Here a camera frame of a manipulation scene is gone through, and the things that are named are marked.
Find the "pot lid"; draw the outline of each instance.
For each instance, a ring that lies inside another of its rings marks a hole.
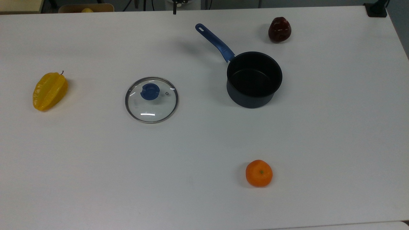
[[[160,77],[145,77],[136,81],[126,92],[125,106],[140,122],[159,123],[170,117],[178,106],[174,85]]]

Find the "saucepan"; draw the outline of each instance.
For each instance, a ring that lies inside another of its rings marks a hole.
[[[222,53],[227,67],[227,92],[231,99],[245,108],[267,104],[278,90],[283,73],[278,63],[260,52],[234,55],[232,50],[202,24],[196,30]]]

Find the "red apple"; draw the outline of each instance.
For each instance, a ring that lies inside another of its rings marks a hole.
[[[285,41],[290,35],[291,26],[284,17],[275,18],[268,29],[268,36],[274,43]]]

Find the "cardboard box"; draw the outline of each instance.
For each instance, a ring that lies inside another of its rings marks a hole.
[[[114,6],[108,3],[65,5],[58,9],[58,13],[81,13],[84,8],[90,8],[94,12],[114,12]]]

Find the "lid rim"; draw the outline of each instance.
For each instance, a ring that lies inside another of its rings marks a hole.
[[[137,85],[140,84],[141,82],[143,82],[143,81],[145,81],[145,80],[150,80],[150,79],[164,81],[165,83],[167,83],[168,85],[170,85],[170,86],[172,87],[173,91],[175,92],[175,97],[176,97],[175,107],[174,107],[173,110],[169,113],[169,115],[167,115],[165,118],[162,118],[162,119],[160,119],[160,120],[153,121],[153,122],[144,121],[144,120],[142,120],[142,119],[137,118],[136,116],[134,116],[134,115],[132,114],[130,108],[129,108],[129,105],[128,105],[129,94],[131,93],[131,91],[133,90],[133,88],[135,88],[135,86],[137,86]],[[142,122],[142,123],[145,123],[145,124],[156,124],[156,123],[160,123],[160,122],[162,122],[162,121],[168,119],[168,118],[175,112],[176,108],[178,107],[178,104],[179,104],[179,95],[178,95],[178,91],[176,90],[175,86],[174,86],[170,81],[166,80],[165,78],[161,78],[161,77],[144,77],[144,78],[141,78],[141,79],[137,80],[134,84],[132,84],[132,85],[129,87],[128,91],[126,91],[126,94],[125,94],[125,107],[126,107],[126,110],[128,111],[128,113],[129,113],[133,118],[135,118],[136,120],[138,120],[138,121],[140,121],[140,122]]]

